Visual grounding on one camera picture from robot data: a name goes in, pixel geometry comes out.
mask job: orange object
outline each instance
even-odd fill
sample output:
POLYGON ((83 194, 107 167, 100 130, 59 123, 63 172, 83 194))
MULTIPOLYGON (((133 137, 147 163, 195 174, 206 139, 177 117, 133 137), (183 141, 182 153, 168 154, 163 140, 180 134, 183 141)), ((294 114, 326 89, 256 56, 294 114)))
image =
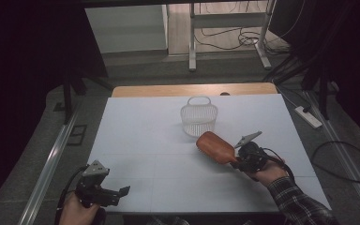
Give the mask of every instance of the orange object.
POLYGON ((197 140, 198 148, 219 164, 237 162, 235 149, 211 131, 204 132, 197 140))

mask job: tabletop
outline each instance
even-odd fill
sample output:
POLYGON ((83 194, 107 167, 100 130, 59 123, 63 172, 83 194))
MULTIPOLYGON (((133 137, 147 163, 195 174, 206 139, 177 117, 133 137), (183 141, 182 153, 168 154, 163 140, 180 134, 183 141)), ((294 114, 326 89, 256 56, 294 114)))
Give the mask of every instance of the tabletop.
POLYGON ((199 92, 193 85, 117 87, 115 97, 108 99, 89 157, 112 169, 102 186, 130 186, 119 205, 107 210, 123 214, 278 211, 265 187, 228 165, 216 164, 198 151, 195 138, 183 132, 180 109, 190 94, 212 93, 212 103, 218 107, 214 130, 218 136, 237 143, 242 135, 262 131, 255 142, 286 158, 301 189, 329 207, 282 96, 266 90, 264 95, 234 91, 259 85, 201 84, 199 92), (132 97, 124 97, 131 89, 132 97), (218 96, 223 91, 232 95, 218 96))

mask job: aluminum rail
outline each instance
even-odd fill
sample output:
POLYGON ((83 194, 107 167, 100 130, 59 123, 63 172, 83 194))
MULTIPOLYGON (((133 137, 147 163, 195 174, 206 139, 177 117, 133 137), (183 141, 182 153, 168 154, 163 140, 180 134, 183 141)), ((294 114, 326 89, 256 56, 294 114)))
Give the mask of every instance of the aluminum rail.
MULTIPOLYGON (((316 98, 312 96, 310 92, 305 91, 304 94, 307 97, 307 100, 311 103, 311 109, 314 111, 315 115, 320 118, 326 137, 331 141, 340 141, 340 138, 338 137, 335 129, 332 127, 330 121, 325 120, 321 115, 320 111, 318 110, 318 102, 316 98)), ((337 157, 349 177, 354 180, 360 180, 360 172, 358 170, 358 167, 353 162, 353 159, 348 154, 344 145, 336 144, 335 148, 337 157)), ((360 184, 353 183, 353 186, 355 187, 357 193, 360 196, 360 184)))
POLYGON ((63 153, 64 148, 69 137, 69 134, 75 124, 75 121, 79 114, 79 109, 81 108, 83 97, 75 103, 74 111, 71 117, 68 120, 66 125, 63 125, 60 133, 52 147, 52 151, 46 160, 45 166, 40 173, 37 184, 34 187, 34 190, 28 200, 27 205, 22 212, 22 216, 18 224, 33 224, 34 220, 38 214, 39 208, 42 205, 43 198, 45 197, 46 191, 49 187, 49 184, 52 181, 54 171, 57 167, 58 161, 63 153))

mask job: wire basket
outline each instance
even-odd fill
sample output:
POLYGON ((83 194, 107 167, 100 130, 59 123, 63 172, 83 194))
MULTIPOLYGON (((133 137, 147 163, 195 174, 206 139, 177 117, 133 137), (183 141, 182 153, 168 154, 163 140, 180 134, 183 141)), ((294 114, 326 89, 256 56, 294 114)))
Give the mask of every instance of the wire basket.
POLYGON ((218 117, 218 107, 212 104, 209 97, 190 97, 187 105, 181 109, 181 119, 183 130, 192 137, 200 137, 206 131, 213 131, 216 118, 218 117), (206 98, 206 104, 191 104, 194 98, 206 98))

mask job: person's arm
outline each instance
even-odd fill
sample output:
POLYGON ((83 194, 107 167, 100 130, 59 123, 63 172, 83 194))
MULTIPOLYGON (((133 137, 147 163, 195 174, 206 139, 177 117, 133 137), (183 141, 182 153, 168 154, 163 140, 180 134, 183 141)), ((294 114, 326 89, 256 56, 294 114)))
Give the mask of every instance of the person's arm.
POLYGON ((263 170, 247 175, 268 188, 279 211, 293 224, 338 224, 329 209, 304 194, 275 162, 269 160, 263 170))
POLYGON ((90 225, 95 218, 100 205, 93 204, 90 208, 85 208, 81 204, 77 195, 72 192, 66 199, 63 213, 60 217, 60 225, 90 225))

